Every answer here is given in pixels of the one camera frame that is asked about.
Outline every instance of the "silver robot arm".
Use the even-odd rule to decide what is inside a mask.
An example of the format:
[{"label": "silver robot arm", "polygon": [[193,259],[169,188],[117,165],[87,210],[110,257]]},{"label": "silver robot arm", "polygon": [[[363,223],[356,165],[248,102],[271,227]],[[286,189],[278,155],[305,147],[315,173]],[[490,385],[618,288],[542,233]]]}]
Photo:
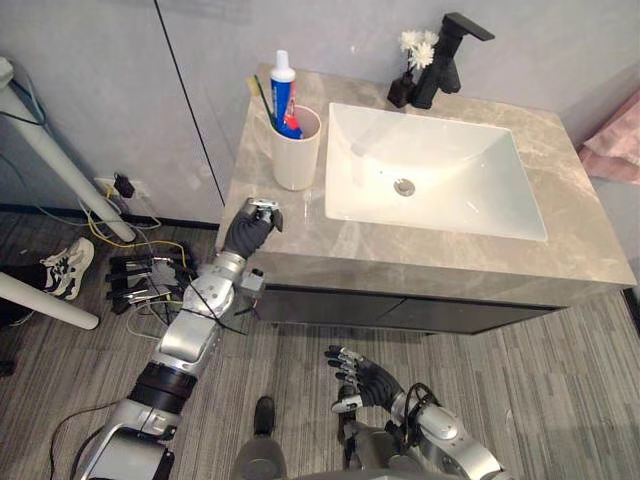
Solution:
[{"label": "silver robot arm", "polygon": [[398,425],[404,425],[406,410],[410,412],[409,426],[417,431],[415,453],[443,472],[467,480],[513,480],[493,454],[469,435],[458,416],[442,407],[430,391],[430,401],[419,405],[412,397],[407,404],[405,391],[380,365],[339,345],[330,346],[325,355],[329,365],[339,369],[336,377],[357,390],[357,394],[333,404],[335,413],[381,406]]},{"label": "silver robot arm", "polygon": [[186,289],[181,311],[129,396],[118,402],[93,441],[75,479],[169,478],[174,455],[162,442],[173,438],[236,296],[262,294],[261,272],[245,272],[245,266],[274,227],[282,231],[277,203],[248,198],[229,226],[221,253]]}]

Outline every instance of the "gray carpet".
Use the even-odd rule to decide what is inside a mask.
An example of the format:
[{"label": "gray carpet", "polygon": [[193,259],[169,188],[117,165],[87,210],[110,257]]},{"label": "gray carpet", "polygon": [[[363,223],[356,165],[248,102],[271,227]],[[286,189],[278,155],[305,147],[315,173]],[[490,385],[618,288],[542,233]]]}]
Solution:
[{"label": "gray carpet", "polygon": [[[0,214],[0,263],[27,264],[82,231],[40,216]],[[212,232],[163,227],[152,237],[185,240],[200,261],[212,257]],[[101,316],[95,331],[36,314],[0,332],[0,358],[17,361],[14,376],[0,379],[4,480],[48,478],[55,425],[83,407],[125,396],[154,347],[128,334],[124,318],[109,312],[102,279],[115,252],[96,247],[74,302]],[[289,474],[338,469],[336,419],[329,412],[337,382],[322,357],[330,343],[375,359],[405,386],[430,385],[519,478],[638,478],[640,341],[617,293],[474,337],[276,326],[248,318],[240,325],[250,335],[225,334],[185,408],[173,441],[172,479],[227,478],[263,394],[276,400],[275,438]],[[161,328],[145,318],[135,326]],[[67,478],[76,449],[106,415],[84,415],[62,430],[56,478]],[[361,418],[379,425],[386,420],[378,410]]]}]

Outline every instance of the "white sink basin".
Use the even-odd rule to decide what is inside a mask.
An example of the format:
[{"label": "white sink basin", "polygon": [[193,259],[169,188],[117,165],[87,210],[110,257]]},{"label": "white sink basin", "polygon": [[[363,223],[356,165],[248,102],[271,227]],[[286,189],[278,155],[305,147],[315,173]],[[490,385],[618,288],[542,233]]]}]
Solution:
[{"label": "white sink basin", "polygon": [[327,217],[545,241],[511,131],[329,106]]}]

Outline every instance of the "toothpaste tube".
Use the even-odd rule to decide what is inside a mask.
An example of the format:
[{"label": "toothpaste tube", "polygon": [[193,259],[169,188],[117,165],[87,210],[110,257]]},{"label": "toothpaste tube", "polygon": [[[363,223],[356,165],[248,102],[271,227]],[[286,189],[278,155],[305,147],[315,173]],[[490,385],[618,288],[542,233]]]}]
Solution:
[{"label": "toothpaste tube", "polygon": [[302,130],[294,111],[296,72],[289,67],[289,54],[285,50],[276,52],[276,66],[270,76],[276,130],[285,137],[300,139]]}]

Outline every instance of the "pink towel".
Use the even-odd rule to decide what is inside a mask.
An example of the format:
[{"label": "pink towel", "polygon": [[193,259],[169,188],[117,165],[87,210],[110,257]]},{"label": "pink towel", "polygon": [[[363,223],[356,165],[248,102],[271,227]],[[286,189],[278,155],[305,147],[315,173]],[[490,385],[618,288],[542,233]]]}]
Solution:
[{"label": "pink towel", "polygon": [[587,174],[640,185],[640,91],[578,153]]}]

